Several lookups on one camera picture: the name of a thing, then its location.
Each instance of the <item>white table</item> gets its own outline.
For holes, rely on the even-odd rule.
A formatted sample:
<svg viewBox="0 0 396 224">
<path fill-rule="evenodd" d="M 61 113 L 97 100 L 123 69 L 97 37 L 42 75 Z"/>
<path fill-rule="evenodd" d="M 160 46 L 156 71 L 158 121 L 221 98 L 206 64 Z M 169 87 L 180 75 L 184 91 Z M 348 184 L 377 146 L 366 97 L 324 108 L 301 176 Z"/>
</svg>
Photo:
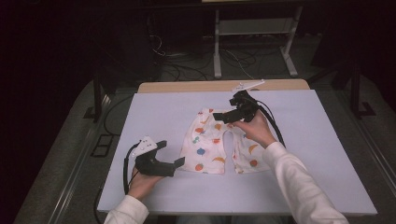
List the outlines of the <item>white table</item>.
<svg viewBox="0 0 396 224">
<path fill-rule="evenodd" d="M 214 82 L 200 82 L 199 85 L 205 83 L 216 85 Z M 303 161 L 339 211 L 353 216 L 376 214 L 315 91 L 251 91 L 250 95 L 271 108 L 288 151 Z M 230 91 L 136 94 L 98 210 L 109 211 L 122 200 L 123 159 L 133 144 L 147 134 L 155 141 L 167 140 L 168 146 L 158 151 L 157 159 L 172 162 L 179 157 L 185 132 L 197 112 L 203 107 L 231 108 L 229 99 L 232 96 Z M 224 140 L 228 155 L 224 175 L 177 170 L 174 177 L 160 181 L 143 201 L 150 213 L 289 215 L 290 210 L 273 174 L 270 171 L 236 174 L 231 160 L 232 136 L 226 133 Z"/>
</svg>

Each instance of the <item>baby garment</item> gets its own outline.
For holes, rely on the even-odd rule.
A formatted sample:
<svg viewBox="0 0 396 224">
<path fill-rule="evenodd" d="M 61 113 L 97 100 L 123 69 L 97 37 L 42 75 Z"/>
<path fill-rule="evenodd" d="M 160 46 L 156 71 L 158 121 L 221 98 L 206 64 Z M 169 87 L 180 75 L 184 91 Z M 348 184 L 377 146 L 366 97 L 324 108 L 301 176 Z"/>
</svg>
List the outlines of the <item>baby garment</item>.
<svg viewBox="0 0 396 224">
<path fill-rule="evenodd" d="M 186 132 L 180 158 L 185 163 L 180 169 L 205 174 L 224 174 L 224 163 L 227 157 L 223 135 L 233 134 L 233 164 L 238 174 L 269 170 L 262 160 L 264 148 L 247 138 L 238 127 L 224 124 L 213 117 L 213 113 L 225 113 L 226 110 L 204 108 Z"/>
</svg>

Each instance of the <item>black handheld device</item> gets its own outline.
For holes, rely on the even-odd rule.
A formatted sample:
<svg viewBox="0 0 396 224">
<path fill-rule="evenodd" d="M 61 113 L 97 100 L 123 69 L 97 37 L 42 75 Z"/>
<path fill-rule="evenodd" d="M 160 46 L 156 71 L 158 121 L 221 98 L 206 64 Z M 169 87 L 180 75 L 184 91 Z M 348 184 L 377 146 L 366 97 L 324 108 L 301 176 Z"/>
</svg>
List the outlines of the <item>black handheld device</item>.
<svg viewBox="0 0 396 224">
<path fill-rule="evenodd" d="M 282 143 L 283 146 L 285 146 L 282 134 L 276 125 L 271 110 L 263 102 L 260 102 L 261 104 L 265 105 L 268 108 L 269 112 L 271 113 L 270 115 L 264 109 L 264 107 L 258 104 L 258 102 L 260 101 L 257 101 L 256 99 L 251 97 L 247 91 L 239 91 L 236 94 L 234 94 L 233 99 L 230 100 L 230 104 L 236 105 L 236 109 L 226 113 L 213 113 L 213 117 L 215 118 L 215 120 L 221 120 L 224 123 L 232 123 L 241 119 L 243 119 L 244 122 L 251 122 L 257 110 L 260 110 L 264 114 L 264 116 L 268 119 L 270 124 L 273 126 L 279 142 Z"/>
<path fill-rule="evenodd" d="M 175 170 L 178 167 L 184 165 L 185 158 L 184 157 L 179 158 L 175 160 L 174 163 L 158 161 L 157 159 L 155 159 L 155 156 L 157 155 L 158 150 L 166 147 L 166 141 L 161 141 L 156 144 L 157 144 L 157 148 L 136 157 L 134 161 L 136 169 L 142 175 L 174 176 Z M 124 186 L 125 194 L 127 194 L 129 190 L 129 182 L 128 182 L 129 155 L 131 154 L 132 150 L 134 150 L 138 145 L 139 143 L 133 145 L 129 149 L 128 154 L 124 159 L 123 186 Z"/>
</svg>

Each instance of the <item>white long sleeve shirt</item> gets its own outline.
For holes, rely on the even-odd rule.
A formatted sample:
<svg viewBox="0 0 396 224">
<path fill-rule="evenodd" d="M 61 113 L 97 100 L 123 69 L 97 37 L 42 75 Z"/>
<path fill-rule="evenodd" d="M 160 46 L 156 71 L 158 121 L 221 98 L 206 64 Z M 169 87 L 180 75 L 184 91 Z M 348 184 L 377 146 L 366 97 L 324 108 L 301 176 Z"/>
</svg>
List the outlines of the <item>white long sleeve shirt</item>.
<svg viewBox="0 0 396 224">
<path fill-rule="evenodd" d="M 282 144 L 274 142 L 264 150 L 264 161 L 276 175 L 291 214 L 300 224 L 345 224 L 347 219 L 335 210 L 327 195 L 306 171 L 303 163 Z M 106 224 L 143 223 L 149 211 L 131 196 L 107 215 Z"/>
</svg>

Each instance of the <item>hand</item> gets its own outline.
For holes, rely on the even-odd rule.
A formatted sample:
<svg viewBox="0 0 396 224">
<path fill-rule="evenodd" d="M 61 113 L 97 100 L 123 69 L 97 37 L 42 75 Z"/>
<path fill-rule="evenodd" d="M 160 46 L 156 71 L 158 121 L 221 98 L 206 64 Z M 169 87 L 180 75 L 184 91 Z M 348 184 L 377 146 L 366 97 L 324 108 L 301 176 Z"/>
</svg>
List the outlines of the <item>hand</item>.
<svg viewBox="0 0 396 224">
<path fill-rule="evenodd" d="M 142 175 L 137 172 L 137 169 L 134 167 L 132 173 L 134 179 L 132 180 L 131 187 L 129 187 L 128 195 L 141 202 L 146 196 L 149 195 L 155 184 L 163 179 L 163 176 Z"/>
<path fill-rule="evenodd" d="M 260 110 L 256 111 L 251 122 L 236 121 L 233 125 L 242 129 L 248 138 L 259 143 L 264 148 L 276 141 L 268 126 L 267 118 Z"/>
</svg>

